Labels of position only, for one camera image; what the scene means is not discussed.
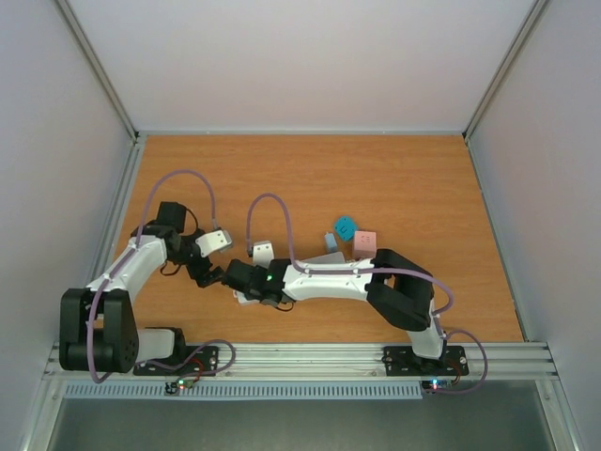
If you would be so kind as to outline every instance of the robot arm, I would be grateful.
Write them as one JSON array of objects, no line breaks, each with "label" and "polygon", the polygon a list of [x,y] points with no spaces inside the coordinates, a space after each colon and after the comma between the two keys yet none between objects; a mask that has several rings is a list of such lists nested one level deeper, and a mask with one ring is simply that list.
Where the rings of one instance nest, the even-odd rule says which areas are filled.
[{"label": "robot arm", "polygon": [[94,362],[98,371],[128,372],[135,362],[171,356],[175,346],[173,329],[136,330],[131,306],[152,273],[169,261],[186,267],[200,288],[223,276],[211,269],[208,256],[232,246],[225,230],[192,235],[184,230],[186,208],[176,202],[161,202],[157,219],[142,230],[139,242],[131,238],[125,251],[99,278],[85,288],[68,289],[61,299],[59,360],[65,369],[87,370],[85,333],[89,308],[101,286],[98,313],[101,328],[94,330]]},{"label": "robot arm", "polygon": [[[312,298],[344,298],[372,305],[392,326],[408,332],[417,358],[440,359],[445,342],[433,316],[434,289],[423,279],[392,273],[368,273],[373,268],[398,268],[429,272],[390,249],[378,249],[375,258],[354,262],[299,262],[298,271],[289,259],[256,257],[249,265],[232,260],[222,283],[247,301],[278,306]],[[307,273],[314,271],[325,274]],[[387,282],[393,277],[393,284]]]}]

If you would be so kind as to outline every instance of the light blue block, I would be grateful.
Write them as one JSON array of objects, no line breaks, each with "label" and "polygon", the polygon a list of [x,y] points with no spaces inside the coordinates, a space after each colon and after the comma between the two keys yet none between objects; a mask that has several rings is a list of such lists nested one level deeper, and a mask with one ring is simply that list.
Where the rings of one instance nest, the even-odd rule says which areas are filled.
[{"label": "light blue block", "polygon": [[334,230],[342,241],[351,241],[355,236],[357,225],[350,219],[350,216],[343,216],[334,224]]},{"label": "light blue block", "polygon": [[326,239],[326,252],[328,254],[338,252],[338,243],[336,242],[336,237],[334,237],[334,234],[328,232],[324,238]]}]

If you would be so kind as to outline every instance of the wooden table surface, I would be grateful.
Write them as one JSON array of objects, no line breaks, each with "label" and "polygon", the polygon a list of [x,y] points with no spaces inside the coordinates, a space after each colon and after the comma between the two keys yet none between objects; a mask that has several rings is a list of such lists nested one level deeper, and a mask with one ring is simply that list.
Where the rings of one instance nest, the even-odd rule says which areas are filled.
[{"label": "wooden table surface", "polygon": [[[521,341],[509,289],[486,218],[470,156],[459,136],[150,136],[131,195],[119,253],[140,221],[153,184],[169,171],[189,168],[211,182],[220,226],[234,249],[212,255],[227,267],[245,252],[246,213],[261,193],[288,205],[298,258],[325,254],[323,235],[342,215],[376,231],[378,247],[394,249],[431,271],[456,297],[442,317],[483,341]],[[202,182],[184,175],[163,184],[161,200],[192,209],[210,231],[210,202]],[[287,257],[284,216],[264,199],[255,209],[253,241],[271,240]],[[342,249],[350,256],[350,246]],[[446,302],[436,292],[437,305]],[[238,342],[408,341],[368,303],[314,300],[290,313],[264,305],[240,306],[230,288],[198,288],[187,272],[153,274],[136,300],[138,327],[177,326],[189,341]]]}]

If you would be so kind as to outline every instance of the cable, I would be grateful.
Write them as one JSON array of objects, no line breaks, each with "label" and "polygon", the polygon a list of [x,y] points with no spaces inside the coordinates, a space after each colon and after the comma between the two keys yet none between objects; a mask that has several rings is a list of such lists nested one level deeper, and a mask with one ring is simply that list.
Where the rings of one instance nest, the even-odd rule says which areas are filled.
[{"label": "cable", "polygon": [[455,379],[453,380],[453,382],[451,382],[451,385],[457,385],[459,381],[461,381],[461,369],[459,368],[459,365],[453,362],[452,360],[445,360],[444,362],[457,372]]},{"label": "cable", "polygon": [[165,268],[167,267],[167,262],[165,261],[164,264],[161,266],[161,269],[159,270],[159,272],[164,275],[165,277],[169,277],[170,275],[176,275],[179,270],[181,270],[181,267],[183,265],[176,265],[176,268],[174,270],[172,270],[171,272],[165,272]]},{"label": "cable", "polygon": [[[99,377],[98,372],[96,371],[96,364],[94,363],[94,320],[96,319],[98,305],[100,303],[100,296],[102,295],[102,292],[104,291],[106,286],[109,284],[109,281],[115,277],[115,275],[121,270],[121,268],[123,268],[123,266],[130,260],[130,258],[133,256],[133,254],[135,254],[135,252],[137,251],[137,248],[140,245],[140,240],[142,239],[142,230],[144,228],[144,222],[146,221],[148,211],[150,210],[150,204],[152,203],[154,194],[157,193],[157,191],[159,190],[159,187],[165,181],[169,180],[171,177],[174,177],[174,176],[177,176],[180,174],[190,174],[190,175],[196,176],[205,183],[205,185],[207,186],[207,189],[208,189],[208,194],[210,195],[210,215],[211,215],[211,221],[213,223],[213,228],[215,228],[215,229],[219,228],[219,225],[217,223],[217,200],[215,199],[215,193],[213,193],[213,188],[210,186],[210,183],[205,178],[205,176],[203,176],[202,174],[200,174],[196,171],[192,171],[191,169],[178,169],[176,171],[172,171],[172,172],[162,176],[154,184],[154,186],[152,187],[152,190],[150,190],[150,194],[148,195],[148,198],[144,205],[144,209],[142,211],[142,218],[140,220],[140,225],[138,226],[138,231],[135,236],[135,248],[131,248],[128,251],[128,253],[119,260],[119,262],[115,265],[113,270],[109,272],[108,277],[106,277],[100,283],[98,290],[96,291],[96,293],[94,293],[94,298],[92,298],[92,304],[90,305],[90,314],[87,318],[87,334],[85,336],[85,349],[86,349],[86,354],[87,354],[87,356],[86,356],[87,357],[87,367],[88,367],[88,370],[90,373],[90,377],[92,378],[92,381],[94,381],[95,383],[103,383],[111,375],[111,373],[106,373],[102,377]],[[195,215],[193,213],[192,213],[192,215],[193,215],[194,220],[196,221],[196,224],[198,225],[198,221],[196,220]]]},{"label": "cable", "polygon": [[154,198],[154,194],[157,193],[159,187],[171,177],[178,176],[180,174],[190,174],[201,179],[208,189],[208,194],[210,195],[210,217],[213,223],[213,228],[219,228],[219,224],[217,223],[217,200],[215,199],[215,193],[213,193],[213,188],[210,186],[208,180],[202,174],[192,171],[191,169],[178,169],[176,171],[172,171],[169,174],[162,176],[152,187],[150,190],[150,194],[148,195],[148,199],[144,205],[144,209],[142,210],[142,218],[140,219],[140,225],[138,226],[138,231],[135,235],[135,245],[136,247],[140,244],[140,240],[142,239],[142,229],[144,228],[144,223],[146,222],[146,217],[148,215],[148,211],[150,210],[150,204],[152,204],[152,199]]},{"label": "cable", "polygon": [[278,307],[275,307],[275,309],[278,310],[278,311],[280,311],[280,312],[288,313],[288,312],[292,311],[292,309],[294,308],[295,304],[296,303],[292,303],[292,305],[290,305],[290,308],[282,308],[282,307],[278,306]]},{"label": "cable", "polygon": [[282,211],[284,212],[284,218],[285,218],[286,234],[288,236],[288,253],[290,254],[290,262],[291,262],[292,266],[294,267],[294,269],[297,270],[298,272],[303,272],[303,273],[309,274],[309,275],[320,275],[320,274],[321,275],[351,275],[351,274],[410,275],[413,277],[418,277],[423,280],[427,280],[428,282],[438,286],[440,289],[442,289],[442,291],[445,292],[445,294],[449,298],[447,304],[445,304],[443,307],[436,309],[432,312],[432,315],[434,317],[436,315],[446,312],[455,303],[455,296],[450,288],[448,288],[446,285],[444,285],[442,282],[440,282],[440,280],[432,277],[431,275],[425,274],[425,273],[419,272],[419,271],[402,270],[399,268],[364,268],[364,269],[360,269],[360,270],[309,270],[309,269],[303,268],[299,264],[297,259],[295,259],[295,257],[294,257],[294,245],[292,242],[292,221],[290,220],[290,213],[288,212],[288,208],[285,205],[284,200],[279,195],[274,194],[274,193],[263,193],[263,194],[258,195],[254,199],[253,203],[251,203],[251,206],[248,209],[248,214],[246,215],[246,248],[247,248],[249,255],[252,254],[251,222],[253,219],[254,207],[256,207],[256,204],[265,197],[270,197],[270,198],[276,200],[278,202],[278,204],[280,204],[280,207],[282,207]]},{"label": "cable", "polygon": [[205,370],[205,366],[198,359],[191,359],[190,362],[198,364],[198,373],[196,373],[196,377],[194,378],[194,382],[198,382],[198,380],[200,379],[200,375],[203,374],[203,371]]},{"label": "cable", "polygon": [[106,277],[98,287],[96,293],[94,293],[94,298],[92,298],[92,304],[90,305],[90,314],[87,318],[87,334],[85,336],[85,350],[87,353],[87,368],[90,372],[90,376],[92,381],[95,383],[103,383],[108,379],[111,373],[105,373],[104,376],[99,377],[98,372],[96,371],[96,364],[94,363],[94,320],[96,319],[96,312],[98,311],[98,304],[100,303],[100,296],[102,292],[109,284],[109,281],[115,277],[115,275],[123,268],[123,266],[128,262],[128,260],[135,254],[135,249],[131,248],[123,258],[121,258],[118,263],[115,265],[112,271],[109,272],[108,277]]},{"label": "cable", "polygon": [[485,363],[485,369],[482,371],[482,377],[474,385],[472,385],[472,387],[466,388],[465,390],[445,390],[444,388],[440,388],[438,390],[423,390],[425,393],[441,393],[444,395],[466,395],[468,393],[478,390],[485,383],[486,376],[488,375],[488,357],[486,356],[485,347],[482,345],[480,340],[476,338],[474,334],[463,329],[455,329],[449,332],[445,338],[449,339],[455,334],[467,335],[473,340],[476,346],[480,348],[480,352],[482,353],[482,360]]},{"label": "cable", "polygon": [[157,362],[156,360],[146,360],[145,362],[137,362],[136,365],[150,364],[150,365],[157,366],[159,368],[177,371],[180,368],[182,368],[183,366],[185,366],[188,362],[190,362],[191,359],[194,357],[194,355],[196,355],[198,352],[200,352],[203,348],[205,348],[206,346],[217,345],[217,344],[226,345],[232,352],[232,356],[230,357],[229,362],[227,362],[221,368],[211,369],[209,371],[203,371],[202,376],[210,376],[210,375],[221,373],[222,371],[225,371],[227,368],[229,368],[231,365],[233,365],[234,362],[236,361],[236,348],[234,348],[234,345],[232,345],[229,341],[221,340],[221,339],[207,341],[207,342],[203,343],[202,345],[200,345],[199,347],[197,347],[195,350],[193,350],[190,353],[190,355],[188,357],[186,357],[186,359],[179,365],[166,365],[166,364],[162,364],[161,362]]},{"label": "cable", "polygon": [[198,225],[198,218],[196,217],[196,215],[194,214],[194,212],[192,210],[190,210],[188,207],[186,207],[186,211],[192,216],[192,218],[194,219],[194,232],[196,230],[198,230],[200,228],[200,226]]}]

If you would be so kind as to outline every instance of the white wall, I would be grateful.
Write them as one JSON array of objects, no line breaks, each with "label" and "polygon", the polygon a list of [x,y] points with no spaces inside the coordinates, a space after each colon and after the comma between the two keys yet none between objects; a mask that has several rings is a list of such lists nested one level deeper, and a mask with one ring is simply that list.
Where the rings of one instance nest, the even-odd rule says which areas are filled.
[{"label": "white wall", "polygon": [[129,148],[51,1],[0,2],[0,137],[0,449],[13,450]]},{"label": "white wall", "polygon": [[472,140],[532,338],[601,443],[601,2],[553,0]]},{"label": "white wall", "polygon": [[71,0],[140,130],[463,132],[532,0]]}]

